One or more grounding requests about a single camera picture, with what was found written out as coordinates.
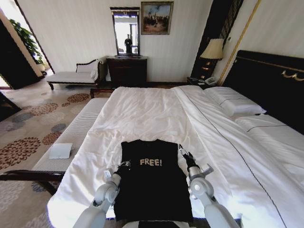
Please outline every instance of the telephone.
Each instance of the telephone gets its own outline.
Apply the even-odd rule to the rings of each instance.
[[[215,77],[210,77],[205,80],[205,83],[209,86],[214,86],[217,82],[218,80]]]

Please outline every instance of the picture frame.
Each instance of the picture frame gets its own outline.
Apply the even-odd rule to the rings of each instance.
[[[173,1],[142,1],[142,35],[169,35]]]

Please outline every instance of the mirror frame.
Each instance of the mirror frame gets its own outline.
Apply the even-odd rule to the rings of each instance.
[[[139,11],[140,11],[140,7],[110,7],[111,10],[111,14],[112,14],[112,20],[113,20],[113,29],[114,29],[114,35],[115,35],[115,43],[116,43],[116,51],[117,51],[117,55],[118,56],[140,56],[140,42],[139,42]],[[121,11],[136,11],[137,12],[137,43],[138,43],[138,47],[137,47],[137,54],[135,53],[131,53],[131,54],[127,54],[127,53],[119,53],[118,51],[118,43],[117,43],[117,37],[116,37],[116,31],[115,31],[115,20],[114,20],[114,12],[121,12]]]

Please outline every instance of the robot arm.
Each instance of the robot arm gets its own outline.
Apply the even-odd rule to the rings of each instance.
[[[216,201],[214,198],[214,189],[211,183],[205,179],[206,175],[213,171],[212,168],[208,165],[209,169],[201,172],[192,154],[184,150],[181,145],[179,145],[179,150],[187,162],[190,189],[193,195],[203,204],[205,217],[210,227],[239,228],[229,211]]]
[[[203,206],[206,219],[211,228],[239,228],[229,211],[220,205],[214,198],[214,189],[209,181],[205,179],[206,175],[212,172],[212,168],[202,172],[195,163],[192,154],[185,151],[181,145],[179,150],[186,159],[190,189],[193,195],[198,198]],[[121,178],[130,169],[130,162],[123,162],[118,166],[117,172],[106,182],[100,186],[91,205],[85,209],[78,218],[74,228],[103,228],[106,220],[106,212],[114,203],[119,192],[119,184]]]
[[[91,205],[85,209],[73,228],[102,228],[105,226],[106,212],[114,203],[119,192],[119,183],[124,173],[130,169],[130,162],[123,162],[117,172],[96,193]]]

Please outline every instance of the door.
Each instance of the door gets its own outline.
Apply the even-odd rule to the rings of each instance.
[[[0,73],[2,77],[13,89],[19,89],[37,82],[37,75],[2,21],[0,21],[0,33],[0,47],[2,50]]]

